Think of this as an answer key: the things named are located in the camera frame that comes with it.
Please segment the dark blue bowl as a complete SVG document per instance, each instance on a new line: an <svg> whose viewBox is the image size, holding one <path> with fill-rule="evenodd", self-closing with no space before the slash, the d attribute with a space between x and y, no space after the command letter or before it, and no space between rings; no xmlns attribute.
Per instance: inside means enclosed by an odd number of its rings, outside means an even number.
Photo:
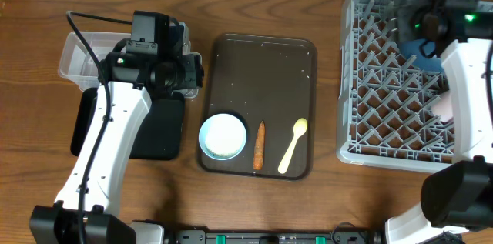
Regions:
<svg viewBox="0 0 493 244"><path fill-rule="evenodd" d="M416 56L416 59L411 63L415 68L426 72L443 72L444 69L441 66L441 59L436 55L432 58L426 58L420 51L419 47L424 43L423 51L425 55L432 53L435 50L435 44L433 42L426 42L424 38L412 40L409 42L399 42L397 44L400 53L409 59L412 55Z"/></svg>

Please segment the light blue rice bowl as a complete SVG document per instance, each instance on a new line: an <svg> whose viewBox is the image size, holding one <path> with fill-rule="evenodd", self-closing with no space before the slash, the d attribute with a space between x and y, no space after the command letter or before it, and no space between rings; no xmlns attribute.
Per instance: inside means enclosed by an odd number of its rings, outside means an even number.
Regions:
<svg viewBox="0 0 493 244"><path fill-rule="evenodd" d="M206 156L226 161L242 152L247 143L247 130L236 116L220 113L212 115L201 125L198 140Z"/></svg>

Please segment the pink cup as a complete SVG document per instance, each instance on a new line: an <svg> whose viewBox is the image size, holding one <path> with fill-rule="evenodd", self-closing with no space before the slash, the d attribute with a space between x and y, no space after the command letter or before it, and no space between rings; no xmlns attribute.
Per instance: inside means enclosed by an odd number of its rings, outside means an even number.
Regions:
<svg viewBox="0 0 493 244"><path fill-rule="evenodd" d="M431 107L431 111L435 116L439 116L442 122L449 122L453 119L451 92L441 93L438 102Z"/></svg>

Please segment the orange carrot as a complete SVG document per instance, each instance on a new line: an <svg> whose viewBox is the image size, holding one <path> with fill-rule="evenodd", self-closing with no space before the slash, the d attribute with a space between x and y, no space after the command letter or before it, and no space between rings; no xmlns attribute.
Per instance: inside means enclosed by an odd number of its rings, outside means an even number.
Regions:
<svg viewBox="0 0 493 244"><path fill-rule="evenodd" d="M255 141L255 146L254 146L254 151L253 151L253 169L254 170L261 170L263 168L265 135L266 135L265 123L262 120L260 122L259 128L257 130L257 138Z"/></svg>

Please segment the yellow plastic spoon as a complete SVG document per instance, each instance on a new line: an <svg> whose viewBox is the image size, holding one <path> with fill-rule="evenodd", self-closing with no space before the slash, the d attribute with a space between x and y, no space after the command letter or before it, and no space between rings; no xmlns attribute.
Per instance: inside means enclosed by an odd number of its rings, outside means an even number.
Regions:
<svg viewBox="0 0 493 244"><path fill-rule="evenodd" d="M283 158L278 165L277 171L280 174L285 174L289 168L290 161L293 156L293 152L295 150L298 139L304 135L307 131L307 120L305 118L298 119L293 125L293 138L283 155Z"/></svg>

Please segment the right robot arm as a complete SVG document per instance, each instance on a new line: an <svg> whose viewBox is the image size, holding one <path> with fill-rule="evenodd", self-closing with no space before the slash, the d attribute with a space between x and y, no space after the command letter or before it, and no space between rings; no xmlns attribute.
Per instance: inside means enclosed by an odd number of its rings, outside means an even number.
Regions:
<svg viewBox="0 0 493 244"><path fill-rule="evenodd" d="M452 165L427 177L419 204L385 223L388 243L426 243L492 226L492 14L478 0L406 0L399 42L433 42L448 79Z"/></svg>

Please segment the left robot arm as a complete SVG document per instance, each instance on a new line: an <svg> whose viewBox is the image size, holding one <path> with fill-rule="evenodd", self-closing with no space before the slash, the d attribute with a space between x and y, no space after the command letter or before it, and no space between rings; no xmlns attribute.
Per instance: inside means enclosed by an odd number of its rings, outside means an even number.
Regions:
<svg viewBox="0 0 493 244"><path fill-rule="evenodd" d="M159 159L179 148L183 92L203 84L189 29L167 15L137 12L132 32L96 61L99 87L70 177L52 206L36 206L37 243L167 243L153 221L119 219L121 188L134 152Z"/></svg>

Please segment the grey dishwasher rack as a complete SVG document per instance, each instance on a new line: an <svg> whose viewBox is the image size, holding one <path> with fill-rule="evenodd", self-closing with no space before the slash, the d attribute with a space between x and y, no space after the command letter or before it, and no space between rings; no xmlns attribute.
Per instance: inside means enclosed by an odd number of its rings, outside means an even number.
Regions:
<svg viewBox="0 0 493 244"><path fill-rule="evenodd" d="M431 107L449 91L443 72L415 68L397 46L404 0L345 0L340 50L337 157L340 161L415 172L453 163L454 121Z"/></svg>

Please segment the black bin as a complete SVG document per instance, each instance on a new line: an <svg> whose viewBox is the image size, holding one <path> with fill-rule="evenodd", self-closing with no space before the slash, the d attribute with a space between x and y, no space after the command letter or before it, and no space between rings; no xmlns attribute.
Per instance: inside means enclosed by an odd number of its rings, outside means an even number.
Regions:
<svg viewBox="0 0 493 244"><path fill-rule="evenodd" d="M97 89L89 88L82 93L78 116L75 123L70 152L77 156L89 130L96 108ZM169 161L179 154L181 142L184 96L173 92L164 99L155 99L149 113L143 120L136 135L131 159Z"/></svg>

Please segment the dark brown serving tray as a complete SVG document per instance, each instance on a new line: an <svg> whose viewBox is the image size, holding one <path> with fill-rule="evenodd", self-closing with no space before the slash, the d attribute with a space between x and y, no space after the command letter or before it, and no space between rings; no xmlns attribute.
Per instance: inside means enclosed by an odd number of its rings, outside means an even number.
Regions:
<svg viewBox="0 0 493 244"><path fill-rule="evenodd" d="M317 49L301 38L224 34L214 44L207 74L203 120L227 113L246 126L247 140L236 157L219 161L197 151L207 172L297 181L313 165ZM293 125L307 120L285 174L277 171L292 138ZM264 162L253 169L253 151L261 121L266 128Z"/></svg>

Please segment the clear plastic bin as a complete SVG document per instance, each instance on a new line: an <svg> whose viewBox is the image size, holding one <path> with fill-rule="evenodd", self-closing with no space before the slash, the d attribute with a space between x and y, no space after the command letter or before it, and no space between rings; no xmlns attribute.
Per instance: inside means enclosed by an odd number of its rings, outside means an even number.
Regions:
<svg viewBox="0 0 493 244"><path fill-rule="evenodd" d="M202 63L202 56L197 52L191 51L191 43L189 40L189 29L184 23L180 23L182 36L178 36L178 40L182 40L181 50L183 57L186 55L198 56L199 63ZM88 41L98 60L103 60L115 48L119 40L131 37L129 33L116 32L81 32L85 40ZM143 42L144 45L149 44L149 48L157 51L157 42ZM98 71L96 64L92 60L91 55L86 47L82 44L76 33L68 34L65 41L65 46L62 51L62 57L59 63L59 76L68 79L85 91L89 88L99 87ZM174 92L180 92L186 99L194 99L201 85L195 88L177 89Z"/></svg>

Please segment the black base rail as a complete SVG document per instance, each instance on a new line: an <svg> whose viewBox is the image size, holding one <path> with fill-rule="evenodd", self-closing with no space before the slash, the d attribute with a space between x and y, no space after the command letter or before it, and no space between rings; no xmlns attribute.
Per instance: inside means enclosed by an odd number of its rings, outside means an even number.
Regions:
<svg viewBox="0 0 493 244"><path fill-rule="evenodd" d="M385 244L381 231L342 222L328 230L212 230L205 226L184 226L170 230L166 244Z"/></svg>

